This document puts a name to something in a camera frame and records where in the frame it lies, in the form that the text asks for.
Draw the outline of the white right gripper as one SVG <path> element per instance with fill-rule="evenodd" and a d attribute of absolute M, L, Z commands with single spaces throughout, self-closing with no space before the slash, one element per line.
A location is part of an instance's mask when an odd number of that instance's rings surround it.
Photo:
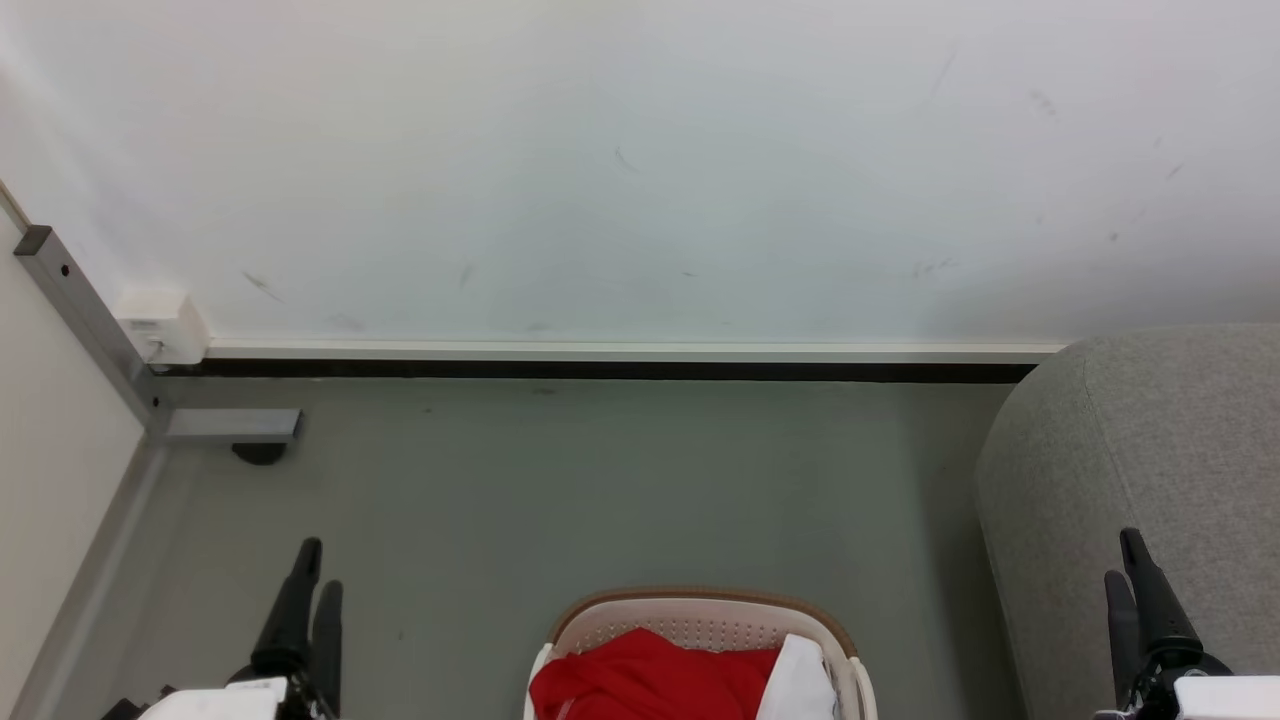
<path fill-rule="evenodd" d="M 1120 547 L 1130 587 L 1120 571 L 1108 570 L 1103 577 L 1120 707 L 1098 711 L 1094 717 L 1277 719 L 1279 676 L 1236 675 L 1206 653 L 1142 533 L 1123 529 Z"/>

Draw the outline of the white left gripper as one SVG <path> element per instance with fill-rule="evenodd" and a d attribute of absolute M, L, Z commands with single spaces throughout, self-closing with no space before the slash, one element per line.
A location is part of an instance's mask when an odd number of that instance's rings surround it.
<path fill-rule="evenodd" d="M 310 646 L 310 614 L 321 561 L 323 542 L 305 539 L 250 655 L 256 678 L 234 679 L 221 688 L 168 692 L 145 705 L 138 717 L 338 719 L 344 598 L 339 580 L 321 588 Z M 307 667 L 308 673 L 302 671 Z"/>

